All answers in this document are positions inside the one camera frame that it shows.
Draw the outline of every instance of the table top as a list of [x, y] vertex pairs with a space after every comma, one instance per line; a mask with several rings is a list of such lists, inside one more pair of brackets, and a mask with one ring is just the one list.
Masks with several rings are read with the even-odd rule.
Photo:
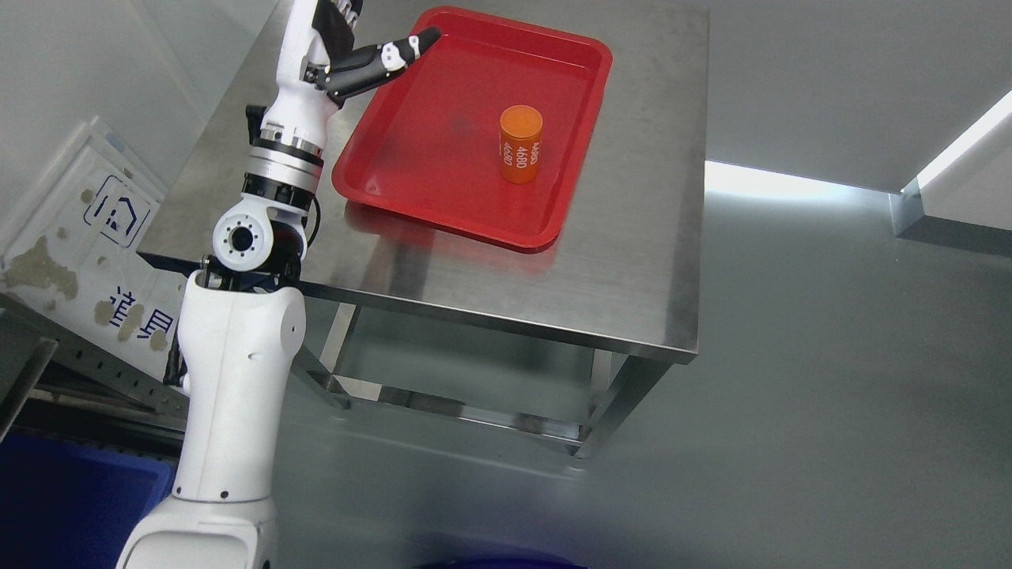
[[[369, 2], [356, 45], [404, 36], [434, 4]], [[307, 295], [687, 363], [697, 352], [708, 14], [664, 0], [545, 0], [468, 8], [588, 35], [614, 57], [559, 239], [521, 253], [348, 202], [330, 172], [371, 95], [328, 124], [317, 192], [323, 224], [303, 266]], [[287, 17], [257, 38], [162, 204], [139, 252], [185, 270], [210, 252], [242, 188], [246, 104], [270, 104]]]

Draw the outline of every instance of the red tray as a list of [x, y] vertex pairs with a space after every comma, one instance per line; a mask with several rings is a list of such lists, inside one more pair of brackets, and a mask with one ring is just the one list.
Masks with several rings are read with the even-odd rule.
[[[415, 30], [443, 37], [381, 87], [334, 166], [353, 201], [534, 252], [559, 236], [576, 189], [611, 52], [604, 44], [454, 7]], [[528, 104], [544, 117], [537, 177], [498, 170], [499, 114]]]

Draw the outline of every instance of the orange can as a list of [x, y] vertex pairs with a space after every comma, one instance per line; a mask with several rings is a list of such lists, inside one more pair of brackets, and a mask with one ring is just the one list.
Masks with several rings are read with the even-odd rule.
[[537, 175], [541, 154], [541, 113], [516, 104], [499, 115], [499, 171], [513, 183], [527, 183]]

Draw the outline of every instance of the gray floor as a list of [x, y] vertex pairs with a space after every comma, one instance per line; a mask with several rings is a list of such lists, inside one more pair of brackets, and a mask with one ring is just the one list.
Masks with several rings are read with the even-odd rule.
[[[701, 354], [581, 468], [291, 381], [278, 565], [1012, 566], [1012, 259], [895, 239], [887, 197], [709, 191]], [[314, 328], [327, 312], [311, 305]], [[510, 404], [555, 382], [533, 401], [565, 412], [586, 372], [569, 346], [499, 334], [485, 354], [471, 329], [373, 316], [350, 357], [375, 379], [493, 385]]]

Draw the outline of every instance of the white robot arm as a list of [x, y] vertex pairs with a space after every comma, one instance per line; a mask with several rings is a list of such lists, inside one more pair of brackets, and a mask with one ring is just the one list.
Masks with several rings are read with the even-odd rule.
[[[177, 333], [185, 374], [167, 371], [166, 379], [178, 380], [190, 407], [172, 494], [138, 523], [118, 568], [276, 565], [271, 475], [284, 386], [306, 330], [296, 286], [310, 244], [303, 223], [323, 169], [327, 119], [345, 98], [403, 73], [439, 38], [429, 28], [352, 51], [360, 13], [361, 0], [292, 5], [277, 98], [251, 124], [242, 198], [219, 220], [215, 255], [190, 275], [183, 295]], [[244, 289], [249, 273], [266, 274], [279, 288]]]

